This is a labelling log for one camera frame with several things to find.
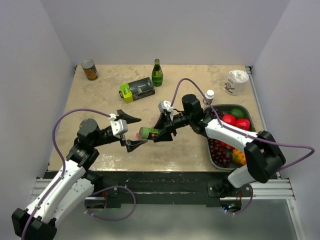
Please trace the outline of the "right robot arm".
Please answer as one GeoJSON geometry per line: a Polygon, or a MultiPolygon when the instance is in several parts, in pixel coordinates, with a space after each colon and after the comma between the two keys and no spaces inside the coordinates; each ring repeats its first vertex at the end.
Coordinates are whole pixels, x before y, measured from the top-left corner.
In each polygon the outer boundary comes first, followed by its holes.
{"type": "Polygon", "coordinates": [[[222,122],[205,112],[194,94],[185,95],[182,106],[183,111],[174,114],[170,101],[159,103],[161,115],[155,128],[160,133],[154,142],[172,141],[177,129],[190,126],[196,134],[222,141],[244,153],[246,165],[233,170],[222,185],[227,196],[235,196],[243,185],[268,182],[285,164],[286,159],[269,132],[251,132],[222,122]]]}

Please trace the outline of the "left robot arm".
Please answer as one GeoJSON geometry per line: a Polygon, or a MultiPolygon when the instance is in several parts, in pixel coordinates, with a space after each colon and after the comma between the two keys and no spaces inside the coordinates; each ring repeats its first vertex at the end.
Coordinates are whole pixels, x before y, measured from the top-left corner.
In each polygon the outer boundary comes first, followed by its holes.
{"type": "Polygon", "coordinates": [[[64,218],[86,197],[99,196],[104,190],[102,177],[90,171],[99,156],[99,146],[120,142],[127,152],[132,152],[145,140],[127,140],[128,125],[140,122],[121,109],[107,114],[110,125],[100,129],[98,123],[88,118],[79,125],[77,137],[62,167],[26,208],[17,208],[11,216],[14,232],[23,240],[52,240],[64,218]]]}

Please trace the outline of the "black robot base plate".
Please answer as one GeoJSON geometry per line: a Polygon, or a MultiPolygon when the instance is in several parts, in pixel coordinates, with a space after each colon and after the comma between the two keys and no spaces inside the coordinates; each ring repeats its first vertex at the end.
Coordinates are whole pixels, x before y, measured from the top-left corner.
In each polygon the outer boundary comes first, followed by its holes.
{"type": "Polygon", "coordinates": [[[247,197],[244,186],[233,187],[224,172],[138,172],[88,171],[71,184],[72,193],[79,194],[89,184],[88,196],[103,192],[107,208],[124,204],[140,205],[205,205],[219,207],[221,199],[247,197]]]}

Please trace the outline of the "green pill bottle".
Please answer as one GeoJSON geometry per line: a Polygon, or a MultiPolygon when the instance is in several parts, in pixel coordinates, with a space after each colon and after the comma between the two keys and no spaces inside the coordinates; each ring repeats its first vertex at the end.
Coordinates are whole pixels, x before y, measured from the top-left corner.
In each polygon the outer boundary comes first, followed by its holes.
{"type": "Polygon", "coordinates": [[[143,140],[154,140],[161,133],[160,129],[141,127],[139,129],[138,135],[143,140]]]}

